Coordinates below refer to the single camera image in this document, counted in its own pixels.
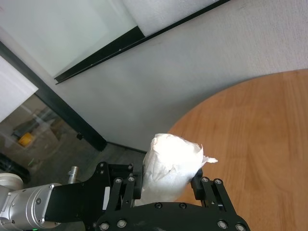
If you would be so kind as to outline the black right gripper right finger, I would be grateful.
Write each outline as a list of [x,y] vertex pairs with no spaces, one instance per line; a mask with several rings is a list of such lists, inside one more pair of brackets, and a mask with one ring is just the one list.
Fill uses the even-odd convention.
[[201,201],[203,207],[215,211],[235,214],[235,209],[226,192],[221,179],[210,180],[203,176],[200,168],[191,180],[191,187],[196,200]]

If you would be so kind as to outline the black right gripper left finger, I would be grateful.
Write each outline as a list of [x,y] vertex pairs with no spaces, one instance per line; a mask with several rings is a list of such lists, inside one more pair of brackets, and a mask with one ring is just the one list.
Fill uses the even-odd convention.
[[105,212],[114,212],[129,209],[134,206],[135,200],[141,198],[143,172],[133,170],[133,176],[126,179],[116,178],[111,181],[109,201]]

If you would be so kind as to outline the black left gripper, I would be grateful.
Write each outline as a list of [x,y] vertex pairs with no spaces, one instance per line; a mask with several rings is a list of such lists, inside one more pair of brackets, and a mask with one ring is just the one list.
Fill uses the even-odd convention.
[[53,188],[45,220],[57,223],[96,222],[103,213],[105,189],[111,186],[110,180],[130,176],[133,176],[133,164],[99,163],[87,181]]

